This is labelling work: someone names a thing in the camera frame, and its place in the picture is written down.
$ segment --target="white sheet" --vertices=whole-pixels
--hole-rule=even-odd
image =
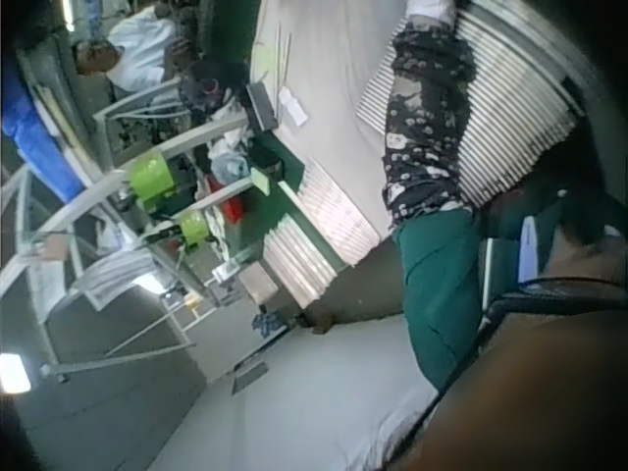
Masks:
[[[355,110],[404,10],[405,0],[263,0],[251,66],[274,104],[278,25],[284,41],[292,33],[285,85],[308,120],[298,128],[284,112],[276,135],[301,161],[322,166],[380,237],[390,234],[384,142]]]

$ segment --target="black floral fabric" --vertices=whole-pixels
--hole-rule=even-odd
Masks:
[[[469,45],[446,25],[411,17],[393,41],[395,74],[386,125],[384,201],[392,225],[459,208],[458,149],[474,77]]]

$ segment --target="lime green container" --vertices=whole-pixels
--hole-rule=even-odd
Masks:
[[[210,235],[205,216],[198,210],[185,211],[179,217],[185,245],[200,245]]]
[[[154,150],[137,157],[129,169],[129,183],[142,203],[175,186],[166,159]]]

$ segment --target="man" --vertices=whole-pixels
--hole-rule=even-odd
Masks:
[[[443,392],[473,351],[483,316],[483,235],[462,197],[458,166],[473,56],[453,32],[453,0],[409,0],[407,14],[394,41],[383,196],[401,255],[412,347],[425,377]],[[542,276],[577,277],[582,281],[567,288],[625,299],[626,241],[616,233],[625,236],[625,218],[606,217],[600,194],[560,189],[524,186],[497,222],[497,236],[517,238],[523,219],[535,215]],[[584,314],[503,340],[456,382],[425,440],[415,440],[417,424],[382,469],[626,469],[627,316]]]
[[[78,73],[105,73],[117,87],[136,93],[169,79],[168,52],[177,44],[177,28],[163,3],[120,21],[107,39],[83,41],[74,47]]]

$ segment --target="light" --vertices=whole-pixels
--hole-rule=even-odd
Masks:
[[[30,381],[19,355],[0,353],[0,384],[6,394],[30,391]]]
[[[152,292],[153,294],[163,294],[166,292],[166,289],[161,283],[159,283],[157,278],[155,278],[155,275],[152,273],[147,273],[146,275],[136,278],[134,283],[139,287]]]
[[[63,0],[63,19],[66,21],[66,29],[69,32],[75,30],[75,12],[72,8],[72,0]]]

